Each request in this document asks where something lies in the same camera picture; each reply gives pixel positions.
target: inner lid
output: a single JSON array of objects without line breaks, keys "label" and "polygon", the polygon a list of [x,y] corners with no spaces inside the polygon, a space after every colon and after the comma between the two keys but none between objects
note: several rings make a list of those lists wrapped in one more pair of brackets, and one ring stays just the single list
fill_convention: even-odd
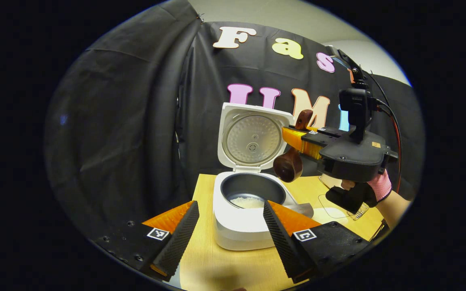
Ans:
[{"label": "inner lid", "polygon": [[281,126],[256,112],[233,117],[222,135],[226,155],[236,164],[246,166],[258,166],[273,159],[281,144]]}]

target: yellow letter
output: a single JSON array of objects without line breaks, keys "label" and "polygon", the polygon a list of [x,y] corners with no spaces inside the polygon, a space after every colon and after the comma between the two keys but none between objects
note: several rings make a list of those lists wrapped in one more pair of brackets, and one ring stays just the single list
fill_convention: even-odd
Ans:
[{"label": "yellow letter", "polygon": [[273,51],[282,55],[290,55],[294,59],[303,59],[303,55],[301,54],[301,46],[296,41],[286,38],[277,38],[276,42],[279,42],[279,44],[272,45]]},{"label": "yellow letter", "polygon": [[235,43],[235,39],[238,39],[240,42],[246,42],[248,40],[248,33],[250,35],[256,34],[256,31],[252,28],[223,26],[220,30],[222,34],[218,41],[213,44],[215,48],[236,49],[239,45]]},{"label": "yellow letter", "polygon": [[330,104],[330,99],[325,96],[320,96],[316,100],[314,106],[310,102],[309,94],[303,89],[294,88],[292,89],[292,94],[294,95],[294,118],[298,120],[298,116],[302,110],[309,109],[314,111],[312,118],[310,120],[309,127],[316,127],[320,129],[325,126],[325,121],[327,118],[327,109]]}]

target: orange pad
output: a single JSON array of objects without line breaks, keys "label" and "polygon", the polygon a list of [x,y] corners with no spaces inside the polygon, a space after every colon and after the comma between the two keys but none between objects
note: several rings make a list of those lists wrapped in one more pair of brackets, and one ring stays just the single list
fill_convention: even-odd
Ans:
[{"label": "orange pad", "polygon": [[[310,131],[318,132],[318,129],[316,129],[315,127],[307,127],[307,129],[309,129]],[[297,131],[289,127],[282,127],[283,140],[287,142],[291,147],[316,160],[321,159],[320,150],[322,149],[322,147],[318,146],[317,144],[301,140],[301,137],[306,134],[307,132]]]},{"label": "orange pad", "polygon": [[190,201],[183,205],[179,205],[176,208],[172,208],[156,217],[152,217],[142,224],[155,227],[160,230],[166,230],[167,232],[174,234],[176,227],[181,222],[181,219],[183,219],[193,202],[194,201]]},{"label": "orange pad", "polygon": [[295,212],[294,210],[290,210],[285,206],[274,203],[273,201],[268,202],[289,236],[292,236],[293,232],[299,232],[300,230],[307,230],[321,225],[321,223],[318,223],[301,213]]}]

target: wooden measuring cup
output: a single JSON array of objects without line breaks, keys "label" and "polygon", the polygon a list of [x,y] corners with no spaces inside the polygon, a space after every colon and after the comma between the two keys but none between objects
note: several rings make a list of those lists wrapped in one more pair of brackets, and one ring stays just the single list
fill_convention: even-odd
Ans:
[{"label": "wooden measuring cup", "polygon": [[[307,130],[312,114],[312,110],[301,111],[294,128],[299,131]],[[299,150],[295,148],[290,148],[286,153],[275,158],[272,166],[278,178],[287,183],[298,179],[303,172],[303,162]]]}]

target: black inner pot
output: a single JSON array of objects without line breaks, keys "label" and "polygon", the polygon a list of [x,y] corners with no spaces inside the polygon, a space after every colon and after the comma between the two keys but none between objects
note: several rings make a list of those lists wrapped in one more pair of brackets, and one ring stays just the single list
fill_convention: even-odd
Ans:
[{"label": "black inner pot", "polygon": [[227,201],[239,197],[270,200],[278,204],[285,201],[285,189],[277,182],[263,175],[251,173],[231,175],[222,181],[220,190]]}]

